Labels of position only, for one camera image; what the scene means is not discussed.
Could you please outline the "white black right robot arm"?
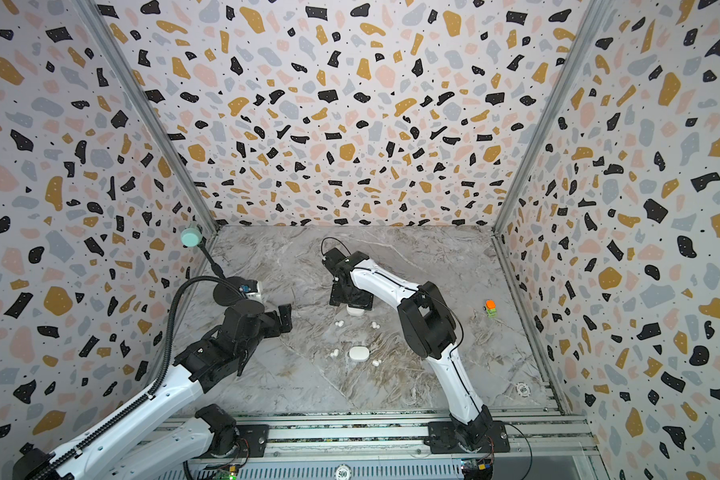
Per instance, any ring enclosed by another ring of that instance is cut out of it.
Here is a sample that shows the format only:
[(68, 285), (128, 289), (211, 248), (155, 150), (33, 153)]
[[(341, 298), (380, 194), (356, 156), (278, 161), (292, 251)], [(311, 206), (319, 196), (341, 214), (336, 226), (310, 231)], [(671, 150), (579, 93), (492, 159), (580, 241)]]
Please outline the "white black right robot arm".
[(359, 251), (333, 248), (322, 264), (333, 278), (330, 304), (355, 314), (370, 311), (378, 299), (396, 310), (407, 345), (430, 365), (446, 395), (459, 443), (470, 450), (485, 443), (493, 418), (468, 378), (459, 353), (464, 330), (439, 288), (404, 280)]

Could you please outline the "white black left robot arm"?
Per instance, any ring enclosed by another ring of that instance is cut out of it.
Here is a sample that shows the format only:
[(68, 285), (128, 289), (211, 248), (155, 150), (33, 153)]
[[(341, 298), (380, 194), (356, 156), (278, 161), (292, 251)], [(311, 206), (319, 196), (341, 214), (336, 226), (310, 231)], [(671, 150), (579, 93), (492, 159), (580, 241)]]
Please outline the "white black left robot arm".
[(241, 376), (259, 344), (292, 329), (292, 308), (273, 311), (239, 300), (222, 324), (163, 362), (156, 379), (86, 432), (49, 453), (27, 443), (12, 469), (15, 479), (151, 479), (201, 455), (258, 453), (236, 420), (218, 405), (201, 408), (178, 429), (146, 443), (148, 434), (222, 380)]

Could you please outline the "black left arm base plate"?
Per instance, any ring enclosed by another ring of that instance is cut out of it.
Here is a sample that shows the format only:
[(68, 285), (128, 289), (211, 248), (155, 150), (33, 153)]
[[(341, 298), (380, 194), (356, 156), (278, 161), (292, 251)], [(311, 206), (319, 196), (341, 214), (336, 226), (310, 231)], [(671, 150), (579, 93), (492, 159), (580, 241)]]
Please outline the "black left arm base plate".
[(215, 458), (246, 460), (264, 456), (270, 427), (248, 424), (222, 427), (214, 434), (209, 453)]

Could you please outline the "aluminium corner frame post right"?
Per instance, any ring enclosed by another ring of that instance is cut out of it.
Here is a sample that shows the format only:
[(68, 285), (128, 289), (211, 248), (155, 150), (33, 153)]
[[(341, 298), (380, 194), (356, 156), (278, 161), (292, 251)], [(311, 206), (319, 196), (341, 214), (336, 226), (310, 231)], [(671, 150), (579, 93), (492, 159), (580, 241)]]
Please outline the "aluminium corner frame post right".
[(552, 126), (556, 123), (556, 118), (563, 109), (564, 102), (568, 98), (569, 91), (574, 85), (576, 76), (580, 72), (584, 60), (587, 58), (591, 43), (612, 6), (613, 2), (607, 0), (591, 1), (587, 6), (582, 23), (571, 45), (570, 52), (567, 55), (566, 62), (544, 105), (544, 109), (537, 122), (537, 127), (533, 132), (519, 167), (513, 176), (513, 182), (499, 211), (496, 222), (493, 225), (492, 231), (495, 236), (500, 236), (502, 229), (508, 224), (514, 205), (522, 193), (523, 178), (530, 173), (535, 158), (541, 152), (545, 139)]

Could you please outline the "black stand with green ball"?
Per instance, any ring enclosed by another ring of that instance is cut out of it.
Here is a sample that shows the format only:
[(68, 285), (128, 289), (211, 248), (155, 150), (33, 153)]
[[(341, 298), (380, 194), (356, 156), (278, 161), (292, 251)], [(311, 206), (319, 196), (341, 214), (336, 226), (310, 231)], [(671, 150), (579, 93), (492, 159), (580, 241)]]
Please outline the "black stand with green ball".
[(238, 300), (247, 299), (252, 292), (250, 284), (240, 277), (227, 277), (222, 267), (212, 258), (207, 241), (200, 228), (189, 226), (180, 232), (180, 240), (183, 246), (188, 248), (197, 247), (207, 260), (212, 273), (221, 280), (213, 290), (214, 301), (223, 307), (229, 307)]

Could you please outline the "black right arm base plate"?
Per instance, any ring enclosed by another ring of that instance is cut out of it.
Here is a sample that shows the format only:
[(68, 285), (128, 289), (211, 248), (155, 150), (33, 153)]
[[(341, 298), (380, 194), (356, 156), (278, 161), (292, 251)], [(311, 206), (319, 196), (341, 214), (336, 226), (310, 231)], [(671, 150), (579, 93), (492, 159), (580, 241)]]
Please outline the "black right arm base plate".
[(510, 444), (504, 422), (478, 423), (465, 427), (459, 422), (435, 421), (427, 424), (423, 440), (433, 454), (508, 453)]

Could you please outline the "orange green small cube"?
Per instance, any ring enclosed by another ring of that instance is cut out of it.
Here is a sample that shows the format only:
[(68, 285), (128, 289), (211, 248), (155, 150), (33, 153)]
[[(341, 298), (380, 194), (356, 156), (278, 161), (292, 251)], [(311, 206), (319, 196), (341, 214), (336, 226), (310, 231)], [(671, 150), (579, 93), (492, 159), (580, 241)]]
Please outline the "orange green small cube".
[(493, 300), (487, 300), (485, 302), (485, 312), (489, 317), (495, 317), (497, 315), (497, 307)]

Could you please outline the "white earbud charging case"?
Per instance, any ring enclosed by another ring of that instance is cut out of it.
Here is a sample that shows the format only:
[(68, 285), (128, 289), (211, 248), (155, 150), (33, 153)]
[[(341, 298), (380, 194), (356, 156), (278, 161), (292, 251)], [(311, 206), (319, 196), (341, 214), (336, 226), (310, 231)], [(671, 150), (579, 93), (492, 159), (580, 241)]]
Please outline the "white earbud charging case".
[(361, 308), (355, 308), (355, 307), (346, 307), (347, 313), (351, 316), (361, 317), (364, 315), (365, 310)]

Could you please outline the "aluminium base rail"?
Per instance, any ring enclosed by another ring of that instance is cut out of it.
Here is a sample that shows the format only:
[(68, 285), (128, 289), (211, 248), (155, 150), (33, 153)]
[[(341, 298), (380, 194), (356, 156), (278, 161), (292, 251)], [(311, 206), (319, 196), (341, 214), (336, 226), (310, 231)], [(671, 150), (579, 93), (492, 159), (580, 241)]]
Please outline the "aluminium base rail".
[(432, 410), (240, 416), (240, 427), (266, 427), (251, 440), (250, 459), (200, 457), (162, 473), (164, 479), (463, 479), (479, 459), (494, 479), (606, 479), (598, 447), (581, 416), (556, 410), (492, 412), (504, 426), (483, 453), (436, 453)]

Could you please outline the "aluminium corner frame post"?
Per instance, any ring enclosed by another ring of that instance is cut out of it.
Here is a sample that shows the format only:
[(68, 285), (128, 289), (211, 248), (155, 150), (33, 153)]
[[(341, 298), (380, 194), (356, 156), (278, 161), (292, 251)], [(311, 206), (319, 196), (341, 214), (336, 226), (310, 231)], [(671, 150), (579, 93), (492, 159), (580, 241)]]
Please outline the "aluminium corner frame post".
[(177, 176), (178, 182), (189, 198), (198, 222), (203, 227), (204, 233), (210, 238), (214, 237), (218, 233), (218, 224), (212, 218), (210, 209), (194, 185), (189, 172), (182, 163), (177, 150), (169, 139), (156, 112), (150, 106), (150, 102), (138, 83), (125, 55), (117, 46), (114, 35), (100, 15), (97, 3), (95, 1), (72, 1), (72, 5), (86, 28), (92, 34), (95, 43), (101, 50), (102, 56), (107, 60), (113, 73), (120, 81), (127, 97), (141, 117), (144, 126), (164, 154), (168, 165)]
[(537, 122), (537, 127), (533, 132), (519, 167), (513, 176), (513, 182), (499, 211), (496, 222), (493, 225), (492, 231), (495, 236), (500, 236), (502, 229), (508, 224), (514, 205), (522, 193), (523, 178), (530, 173), (535, 158), (541, 152), (545, 139), (552, 126), (556, 123), (556, 118), (563, 109), (564, 102), (568, 98), (569, 91), (574, 85), (576, 76), (580, 72), (584, 60), (587, 58), (591, 43), (612, 6), (613, 2), (607, 0), (591, 1), (587, 6), (582, 23), (571, 45), (570, 52), (567, 55), (566, 62), (544, 105), (544, 109)]

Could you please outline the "aluminium corner frame post left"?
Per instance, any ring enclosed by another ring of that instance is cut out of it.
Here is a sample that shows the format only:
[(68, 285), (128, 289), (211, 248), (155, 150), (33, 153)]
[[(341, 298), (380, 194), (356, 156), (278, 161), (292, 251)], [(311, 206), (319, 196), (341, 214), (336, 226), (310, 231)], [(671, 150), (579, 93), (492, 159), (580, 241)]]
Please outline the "aluminium corner frame post left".
[(177, 150), (169, 139), (156, 112), (150, 106), (150, 102), (138, 83), (125, 55), (117, 46), (114, 35), (100, 15), (97, 3), (95, 1), (72, 1), (72, 5), (86, 28), (92, 34), (95, 43), (101, 50), (102, 56), (107, 60), (113, 73), (120, 81), (127, 97), (141, 117), (144, 126), (164, 154), (168, 165), (177, 176), (178, 182), (189, 198), (198, 222), (203, 227), (204, 233), (210, 238), (214, 237), (218, 233), (218, 224), (212, 218), (210, 209), (194, 185), (189, 172), (182, 163)]

